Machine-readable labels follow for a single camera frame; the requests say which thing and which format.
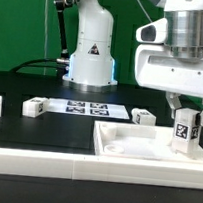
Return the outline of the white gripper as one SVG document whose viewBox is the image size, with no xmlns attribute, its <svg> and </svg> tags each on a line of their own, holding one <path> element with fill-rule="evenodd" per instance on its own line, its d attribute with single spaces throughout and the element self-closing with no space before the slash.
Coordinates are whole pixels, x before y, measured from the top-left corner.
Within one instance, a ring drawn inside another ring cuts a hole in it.
<svg viewBox="0 0 203 203">
<path fill-rule="evenodd" d="M 140 86 L 164 90 L 175 119 L 181 107 L 180 94 L 203 98 L 203 57 L 201 60 L 178 59 L 171 55 L 167 40 L 166 18 L 144 25 L 136 30 L 140 43 L 135 51 L 135 79 Z M 203 109 L 200 114 L 203 126 Z"/>
</svg>

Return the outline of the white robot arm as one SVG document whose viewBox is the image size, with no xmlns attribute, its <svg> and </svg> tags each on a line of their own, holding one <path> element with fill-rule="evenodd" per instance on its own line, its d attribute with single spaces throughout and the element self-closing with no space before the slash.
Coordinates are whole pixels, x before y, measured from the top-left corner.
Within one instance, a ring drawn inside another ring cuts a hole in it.
<svg viewBox="0 0 203 203">
<path fill-rule="evenodd" d="M 116 19 L 97 0 L 80 0 L 77 48 L 64 81 L 83 90 L 115 85 L 112 32 L 134 33 L 138 85 L 164 90 L 174 111 L 181 105 L 179 95 L 203 100 L 203 0 L 149 1 L 163 9 L 164 17 L 137 27 L 137 15 Z M 199 122 L 203 126 L 203 110 Z"/>
</svg>

